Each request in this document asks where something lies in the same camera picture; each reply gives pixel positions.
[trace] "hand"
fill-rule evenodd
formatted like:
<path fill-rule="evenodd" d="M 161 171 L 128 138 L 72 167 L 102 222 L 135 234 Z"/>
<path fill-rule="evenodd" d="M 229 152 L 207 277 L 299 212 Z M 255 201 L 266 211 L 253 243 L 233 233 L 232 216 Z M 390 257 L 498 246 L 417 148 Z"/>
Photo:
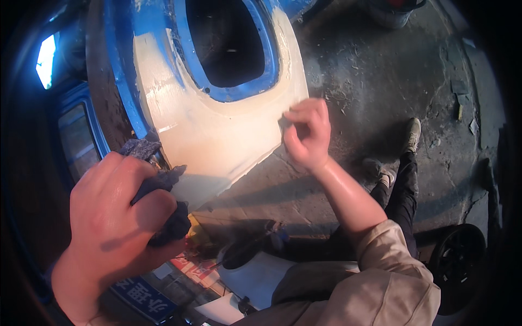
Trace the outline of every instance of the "hand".
<path fill-rule="evenodd" d="M 183 251 L 184 239 L 147 246 L 176 209 L 168 191 L 154 190 L 131 206 L 143 180 L 156 172 L 145 161 L 111 152 L 71 192 L 72 239 L 53 270 L 52 283 L 58 304 L 76 324 L 95 316 L 92 301 L 113 283 L 150 271 Z"/>
<path fill-rule="evenodd" d="M 311 173 L 324 166 L 328 160 L 331 130 L 326 102 L 306 99 L 290 108 L 284 116 L 293 122 L 283 136 L 292 160 Z M 298 131 L 305 135 L 298 137 Z"/>

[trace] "forearm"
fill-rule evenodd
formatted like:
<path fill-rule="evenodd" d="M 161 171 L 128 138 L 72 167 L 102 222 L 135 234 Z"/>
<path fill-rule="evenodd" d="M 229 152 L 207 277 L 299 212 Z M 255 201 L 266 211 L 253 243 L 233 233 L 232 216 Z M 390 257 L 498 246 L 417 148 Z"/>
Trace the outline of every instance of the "forearm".
<path fill-rule="evenodd" d="M 86 325 L 99 313 L 99 284 L 81 276 L 80 267 L 66 250 L 53 269 L 52 286 L 56 301 L 75 325 Z"/>
<path fill-rule="evenodd" d="M 381 206 L 331 157 L 312 174 L 323 185 L 339 224 L 355 245 L 387 219 Z"/>

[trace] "window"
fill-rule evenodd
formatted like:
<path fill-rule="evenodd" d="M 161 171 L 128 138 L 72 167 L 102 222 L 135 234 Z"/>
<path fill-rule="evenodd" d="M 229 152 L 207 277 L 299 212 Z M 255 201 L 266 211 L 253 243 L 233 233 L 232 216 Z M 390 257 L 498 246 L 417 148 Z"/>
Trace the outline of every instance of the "window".
<path fill-rule="evenodd" d="M 100 161 L 85 115 L 84 104 L 76 105 L 60 117 L 58 128 L 65 159 L 76 183 L 91 166 Z"/>
<path fill-rule="evenodd" d="M 51 75 L 53 73 L 53 58 L 56 51 L 54 43 L 54 35 L 49 36 L 42 42 L 38 61 L 36 63 L 36 72 L 45 89 L 51 88 Z"/>

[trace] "right hand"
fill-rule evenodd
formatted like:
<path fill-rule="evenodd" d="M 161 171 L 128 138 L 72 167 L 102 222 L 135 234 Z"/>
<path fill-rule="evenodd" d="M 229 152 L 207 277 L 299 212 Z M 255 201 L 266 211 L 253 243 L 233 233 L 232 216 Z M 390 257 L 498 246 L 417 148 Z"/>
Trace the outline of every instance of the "right hand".
<path fill-rule="evenodd" d="M 292 160 L 311 173 L 323 167 L 328 161 L 331 131 L 325 100 L 306 99 L 290 108 L 284 116 L 293 122 L 283 136 Z M 308 127 L 310 132 L 300 139 L 298 129 L 302 127 Z"/>

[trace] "left hand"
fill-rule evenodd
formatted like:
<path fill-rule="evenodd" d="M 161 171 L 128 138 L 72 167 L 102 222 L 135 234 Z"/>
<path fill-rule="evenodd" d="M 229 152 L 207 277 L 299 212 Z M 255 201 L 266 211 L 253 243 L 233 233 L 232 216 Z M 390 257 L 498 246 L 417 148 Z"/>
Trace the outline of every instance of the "left hand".
<path fill-rule="evenodd" d="M 116 281 L 157 268 L 183 251 L 185 239 L 147 246 L 176 209 L 168 191 L 157 189 L 131 206 L 142 182 L 155 175 L 149 163 L 111 152 L 71 192 L 72 239 L 52 283 L 58 304 L 74 323 L 92 319 L 98 311 L 92 300 Z"/>

